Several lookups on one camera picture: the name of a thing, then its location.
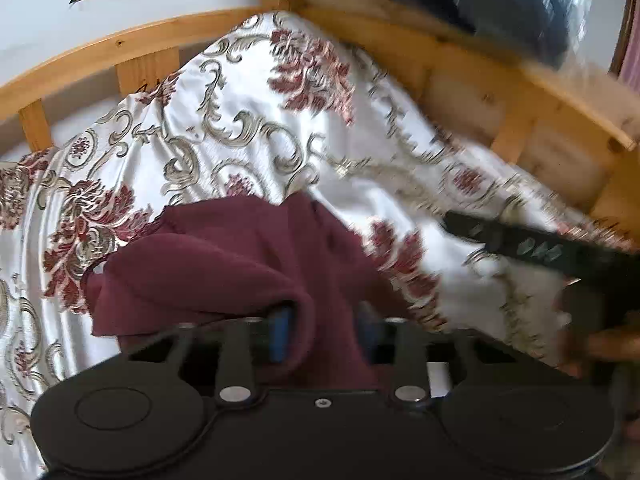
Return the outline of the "maroon knit sweater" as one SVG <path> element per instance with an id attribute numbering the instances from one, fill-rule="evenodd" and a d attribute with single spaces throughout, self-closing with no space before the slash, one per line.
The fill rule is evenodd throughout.
<path id="1" fill-rule="evenodd" d="M 285 359 L 257 373 L 279 387 L 378 388 L 383 372 L 360 348 L 356 307 L 405 311 L 360 238 L 303 193 L 279 205 L 232 196 L 168 207 L 90 268 L 82 288 L 93 333 L 123 344 L 180 323 L 290 309 Z"/>

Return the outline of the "floral satin bedspread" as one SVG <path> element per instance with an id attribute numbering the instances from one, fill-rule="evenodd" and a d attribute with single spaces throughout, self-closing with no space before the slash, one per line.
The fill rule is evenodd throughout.
<path id="1" fill-rule="evenodd" d="M 559 275 L 448 235 L 444 214 L 630 246 L 622 230 L 437 125 L 386 64 L 298 16 L 255 15 L 58 148 L 2 164 L 2 477 L 43 474 L 32 407 L 116 351 L 113 338 L 93 336 L 88 310 L 88 279 L 109 256 L 165 211 L 304 193 L 374 263 L 388 314 L 432 330 L 474 326 L 549 361 Z"/>

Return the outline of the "wooden bed frame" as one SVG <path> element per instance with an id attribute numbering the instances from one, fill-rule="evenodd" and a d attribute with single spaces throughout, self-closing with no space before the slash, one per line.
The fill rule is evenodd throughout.
<path id="1" fill-rule="evenodd" d="M 558 73 L 390 0 L 264 0 L 366 49 L 427 116 L 474 136 L 570 205 L 639 233 L 639 100 L 597 68 Z M 254 14 L 189 14 L 116 32 L 50 58 L 5 84 L 3 117 L 20 118 L 34 150 L 51 145 L 42 101 L 111 68 L 128 94 L 179 65 L 179 50 Z"/>

